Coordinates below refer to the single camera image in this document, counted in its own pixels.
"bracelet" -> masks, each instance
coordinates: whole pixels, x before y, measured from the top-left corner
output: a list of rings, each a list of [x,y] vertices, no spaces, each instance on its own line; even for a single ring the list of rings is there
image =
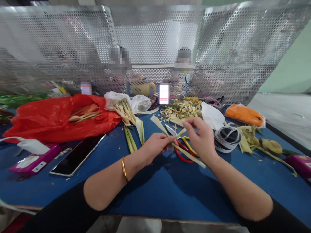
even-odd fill
[[[128,183],[129,180],[127,179],[126,171],[125,171],[125,166],[124,166],[124,156],[122,157],[122,168],[123,168],[123,174],[125,176],[126,182]]]

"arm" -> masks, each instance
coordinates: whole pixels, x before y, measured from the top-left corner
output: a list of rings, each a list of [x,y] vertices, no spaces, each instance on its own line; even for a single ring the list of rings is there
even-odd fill
[[[167,150],[174,139],[174,136],[154,133],[138,151],[126,156],[124,165],[128,180]],[[120,159],[56,198],[20,232],[85,233],[126,184]]]
[[[262,232],[262,229],[272,232],[289,230],[292,223],[295,223],[294,229],[308,229],[265,191],[218,156],[214,132],[202,119],[190,118],[183,124],[194,150],[221,183],[235,210],[243,218],[243,224],[252,229],[251,232]]]

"smartphone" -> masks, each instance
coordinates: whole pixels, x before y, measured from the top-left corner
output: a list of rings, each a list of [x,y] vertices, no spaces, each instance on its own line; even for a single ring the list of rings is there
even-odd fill
[[[92,85],[91,83],[80,83],[81,94],[92,95]]]
[[[84,139],[50,171],[50,174],[73,176],[105,136],[106,134]]]
[[[169,104],[169,83],[159,84],[159,104]]]

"yellow scissors handle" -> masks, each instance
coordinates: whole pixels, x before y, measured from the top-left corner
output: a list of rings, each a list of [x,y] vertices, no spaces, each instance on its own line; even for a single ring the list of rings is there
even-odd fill
[[[192,149],[192,147],[189,145],[189,143],[188,143],[187,140],[186,140],[186,139],[189,139],[189,137],[181,137],[181,139],[184,141],[184,143],[185,143],[186,146],[189,148],[189,150],[190,150],[193,154],[197,155],[197,153]]]

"wall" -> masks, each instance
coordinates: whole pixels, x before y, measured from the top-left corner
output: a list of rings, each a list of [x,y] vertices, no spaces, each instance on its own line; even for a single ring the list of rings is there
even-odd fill
[[[202,5],[220,6],[241,0],[203,0]],[[258,92],[303,93],[311,88],[311,21],[281,59]]]

